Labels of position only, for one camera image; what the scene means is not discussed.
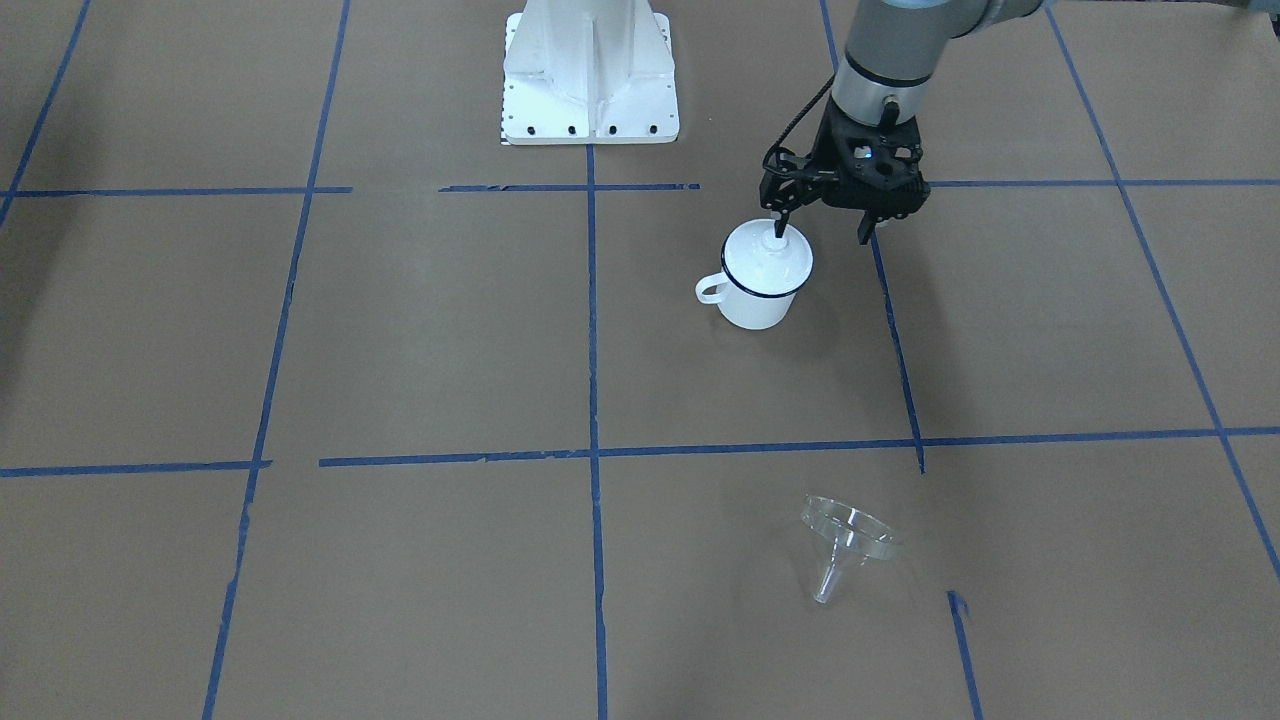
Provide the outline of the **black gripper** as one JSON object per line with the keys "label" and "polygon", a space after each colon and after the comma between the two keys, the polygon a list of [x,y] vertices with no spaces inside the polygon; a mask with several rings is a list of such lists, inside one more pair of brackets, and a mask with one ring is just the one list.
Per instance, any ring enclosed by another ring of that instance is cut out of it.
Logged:
{"label": "black gripper", "polygon": [[870,243],[881,222],[904,219],[922,209],[931,186],[919,168],[922,138],[902,104],[884,100],[869,126],[826,104],[812,150],[785,147],[785,140],[817,105],[810,101],[783,128],[762,159],[760,206],[772,213],[774,237],[782,240],[794,211],[813,202],[863,211],[860,246]]}

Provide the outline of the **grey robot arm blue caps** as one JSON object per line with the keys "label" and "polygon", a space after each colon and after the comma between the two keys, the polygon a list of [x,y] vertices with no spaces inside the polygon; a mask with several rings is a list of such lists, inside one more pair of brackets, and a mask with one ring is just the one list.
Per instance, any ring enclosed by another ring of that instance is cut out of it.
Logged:
{"label": "grey robot arm blue caps", "polygon": [[1042,1],[860,1],[832,76],[762,159],[759,201],[781,237],[800,208],[861,211],[858,240],[919,211],[931,186],[916,115],[948,42]]}

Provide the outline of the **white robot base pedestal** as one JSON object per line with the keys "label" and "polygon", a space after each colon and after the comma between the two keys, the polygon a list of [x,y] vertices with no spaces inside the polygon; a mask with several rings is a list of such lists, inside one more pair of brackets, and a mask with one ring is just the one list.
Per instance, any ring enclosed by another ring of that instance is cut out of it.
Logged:
{"label": "white robot base pedestal", "polygon": [[672,143],[680,131],[672,26],[649,1],[527,1],[506,18],[502,143]]}

